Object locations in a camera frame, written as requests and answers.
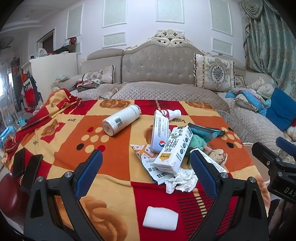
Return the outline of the long white barcode box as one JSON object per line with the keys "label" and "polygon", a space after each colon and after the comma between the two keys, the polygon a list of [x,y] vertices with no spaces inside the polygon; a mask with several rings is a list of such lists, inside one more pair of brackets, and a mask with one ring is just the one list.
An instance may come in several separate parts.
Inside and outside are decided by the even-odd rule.
{"label": "long white barcode box", "polygon": [[200,150],[200,149],[198,149],[198,148],[195,148],[195,149],[192,149],[191,151],[190,151],[190,154],[192,153],[192,152],[194,152],[194,151],[198,151],[202,156],[203,156],[203,158],[205,158],[205,160],[208,162],[208,163],[210,163],[210,164],[212,164],[212,165],[214,165],[215,166],[215,168],[220,172],[220,173],[227,173],[227,170],[225,169],[225,168],[223,168],[222,166],[220,166],[218,163],[216,163],[212,158],[210,158],[207,154],[205,154],[202,150]]}

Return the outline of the white tissue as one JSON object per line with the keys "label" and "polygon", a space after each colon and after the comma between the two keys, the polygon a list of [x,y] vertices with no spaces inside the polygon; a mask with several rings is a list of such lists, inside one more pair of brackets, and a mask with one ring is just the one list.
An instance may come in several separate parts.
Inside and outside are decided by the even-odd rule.
{"label": "white tissue", "polygon": [[180,168],[174,177],[165,180],[166,193],[172,194],[175,190],[191,192],[196,187],[197,181],[194,170]]}

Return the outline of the green plush toy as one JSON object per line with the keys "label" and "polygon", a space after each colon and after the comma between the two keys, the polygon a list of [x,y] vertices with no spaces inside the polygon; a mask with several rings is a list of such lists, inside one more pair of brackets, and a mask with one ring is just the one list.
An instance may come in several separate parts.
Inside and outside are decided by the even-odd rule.
{"label": "green plush toy", "polygon": [[206,141],[203,138],[201,138],[199,135],[193,134],[191,142],[189,144],[189,149],[192,150],[196,148],[205,153],[212,151],[212,149],[207,145]]}

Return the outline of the white green milk carton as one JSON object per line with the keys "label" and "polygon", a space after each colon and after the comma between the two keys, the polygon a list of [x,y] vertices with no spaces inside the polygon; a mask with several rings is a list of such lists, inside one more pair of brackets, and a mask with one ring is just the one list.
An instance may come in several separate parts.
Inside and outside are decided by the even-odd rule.
{"label": "white green milk carton", "polygon": [[154,165],[162,172],[177,174],[189,147],[193,133],[189,126],[173,128]]}

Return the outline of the orange white snack wrapper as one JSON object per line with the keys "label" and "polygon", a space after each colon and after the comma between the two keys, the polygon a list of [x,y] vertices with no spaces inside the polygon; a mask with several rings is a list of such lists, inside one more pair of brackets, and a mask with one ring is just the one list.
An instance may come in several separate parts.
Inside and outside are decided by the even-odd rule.
{"label": "orange white snack wrapper", "polygon": [[160,171],[154,161],[157,157],[157,153],[152,152],[151,144],[146,145],[131,145],[131,148],[137,154],[137,157],[141,160],[142,165],[147,170],[152,180],[154,180],[158,185],[165,183],[166,180],[174,178],[172,173],[166,173]]}

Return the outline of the white blue toothpaste box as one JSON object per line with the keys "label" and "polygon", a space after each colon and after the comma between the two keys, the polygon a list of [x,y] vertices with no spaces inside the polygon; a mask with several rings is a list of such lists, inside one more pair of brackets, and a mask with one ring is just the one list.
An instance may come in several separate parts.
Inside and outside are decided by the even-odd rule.
{"label": "white blue toothpaste box", "polygon": [[152,152],[159,153],[165,146],[169,136],[169,119],[159,110],[156,110],[154,112],[154,124],[152,127]]}

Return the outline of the beige round trash bin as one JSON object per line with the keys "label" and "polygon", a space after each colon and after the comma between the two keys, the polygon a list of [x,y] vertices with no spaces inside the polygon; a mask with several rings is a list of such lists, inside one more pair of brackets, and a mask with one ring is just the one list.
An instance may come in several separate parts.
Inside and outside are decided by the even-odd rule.
{"label": "beige round trash bin", "polygon": [[270,177],[268,175],[268,168],[266,166],[264,166],[255,156],[253,156],[252,154],[252,143],[243,143],[243,145],[245,146],[245,148],[247,149],[248,153],[250,154],[256,168],[258,169],[260,175],[262,176],[264,183],[266,184],[266,186],[269,185],[270,183]]}

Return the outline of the white thermos bottle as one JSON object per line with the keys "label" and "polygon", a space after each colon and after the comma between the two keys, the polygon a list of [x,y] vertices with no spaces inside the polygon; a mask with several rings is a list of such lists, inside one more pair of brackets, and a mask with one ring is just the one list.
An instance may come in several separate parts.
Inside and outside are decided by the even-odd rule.
{"label": "white thermos bottle", "polygon": [[141,115],[141,109],[138,105],[133,104],[118,111],[117,113],[105,118],[102,121],[104,132],[109,136],[114,136],[122,129],[137,120]]}

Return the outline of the orange red patterned blanket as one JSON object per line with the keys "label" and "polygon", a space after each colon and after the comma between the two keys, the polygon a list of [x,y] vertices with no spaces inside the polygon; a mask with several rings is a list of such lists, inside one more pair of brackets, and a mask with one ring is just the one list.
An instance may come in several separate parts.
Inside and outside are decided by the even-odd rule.
{"label": "orange red patterned blanket", "polygon": [[[140,117],[114,136],[107,135],[102,121],[136,104]],[[223,167],[231,177],[258,181],[264,204],[270,195],[247,149],[217,110],[208,103],[163,100],[88,100],[81,101],[67,90],[50,94],[45,106],[14,138],[6,144],[2,162],[13,169],[15,153],[25,150],[25,162],[35,154],[43,155],[39,175],[58,178],[73,171],[94,150],[100,150],[103,163],[81,204],[105,240],[187,240],[201,223],[212,201],[200,184],[191,192],[166,193],[150,177],[131,145],[151,142],[154,112],[179,109],[179,120],[171,128],[193,123],[225,131],[209,146],[227,154]],[[142,225],[148,206],[163,207],[179,214],[175,231],[158,230]]]}

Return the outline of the white sponge block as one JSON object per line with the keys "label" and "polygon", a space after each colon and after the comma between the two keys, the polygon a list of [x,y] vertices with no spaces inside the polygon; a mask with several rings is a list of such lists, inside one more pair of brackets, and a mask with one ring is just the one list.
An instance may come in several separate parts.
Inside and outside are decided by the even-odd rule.
{"label": "white sponge block", "polygon": [[175,231],[179,214],[163,207],[148,206],[142,225],[158,230]]}

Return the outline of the blue cushion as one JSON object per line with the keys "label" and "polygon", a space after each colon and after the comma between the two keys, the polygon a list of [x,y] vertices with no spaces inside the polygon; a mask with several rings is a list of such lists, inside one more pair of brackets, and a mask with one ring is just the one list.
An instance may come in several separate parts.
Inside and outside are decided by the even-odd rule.
{"label": "blue cushion", "polygon": [[295,119],[295,101],[281,89],[275,88],[271,96],[271,105],[266,111],[266,118],[285,132]]}

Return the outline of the white pink yogurt bottle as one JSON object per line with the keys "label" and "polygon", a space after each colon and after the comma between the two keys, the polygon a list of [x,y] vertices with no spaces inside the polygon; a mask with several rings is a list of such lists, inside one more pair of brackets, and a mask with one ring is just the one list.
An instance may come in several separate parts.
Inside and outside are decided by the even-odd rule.
{"label": "white pink yogurt bottle", "polygon": [[174,119],[180,119],[182,115],[179,109],[176,109],[176,110],[162,109],[161,113],[163,116],[168,118],[169,121],[172,121]]}

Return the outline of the pile of clothes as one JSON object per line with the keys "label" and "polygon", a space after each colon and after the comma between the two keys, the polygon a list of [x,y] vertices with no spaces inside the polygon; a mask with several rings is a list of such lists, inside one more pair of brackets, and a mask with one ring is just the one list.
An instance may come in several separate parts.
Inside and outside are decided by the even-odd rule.
{"label": "pile of clothes", "polygon": [[96,89],[97,87],[99,87],[100,84],[101,84],[101,81],[99,79],[78,81],[75,83],[73,88],[78,92],[83,92],[88,89]]}

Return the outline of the large ornate embroidered cushion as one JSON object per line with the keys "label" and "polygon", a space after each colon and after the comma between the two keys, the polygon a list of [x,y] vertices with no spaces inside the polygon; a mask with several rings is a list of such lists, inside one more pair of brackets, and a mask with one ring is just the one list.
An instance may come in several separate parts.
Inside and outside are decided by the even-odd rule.
{"label": "large ornate embroidered cushion", "polygon": [[194,55],[195,86],[216,92],[227,92],[235,87],[233,60],[207,55]]}

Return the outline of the white cabinet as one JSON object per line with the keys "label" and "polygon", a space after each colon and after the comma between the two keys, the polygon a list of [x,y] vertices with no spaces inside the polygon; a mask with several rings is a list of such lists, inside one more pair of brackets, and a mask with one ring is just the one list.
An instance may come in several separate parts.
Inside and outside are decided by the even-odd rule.
{"label": "white cabinet", "polygon": [[21,69],[28,71],[36,80],[36,86],[46,101],[52,93],[51,86],[61,76],[73,77],[78,74],[77,54],[49,55],[27,61]]}

